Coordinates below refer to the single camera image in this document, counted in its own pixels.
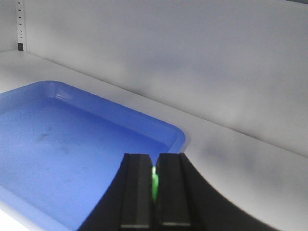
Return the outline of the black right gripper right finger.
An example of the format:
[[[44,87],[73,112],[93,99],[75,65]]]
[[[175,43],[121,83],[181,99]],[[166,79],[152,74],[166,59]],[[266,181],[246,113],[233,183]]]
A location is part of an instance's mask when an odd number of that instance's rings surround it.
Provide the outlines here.
[[[184,153],[160,154],[156,203],[159,231],[270,231],[215,190]]]

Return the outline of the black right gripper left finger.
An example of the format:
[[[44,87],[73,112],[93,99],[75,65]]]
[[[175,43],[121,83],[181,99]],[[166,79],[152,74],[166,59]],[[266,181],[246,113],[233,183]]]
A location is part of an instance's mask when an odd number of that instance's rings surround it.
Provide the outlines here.
[[[152,166],[148,154],[124,154],[112,183],[79,230],[152,231]]]

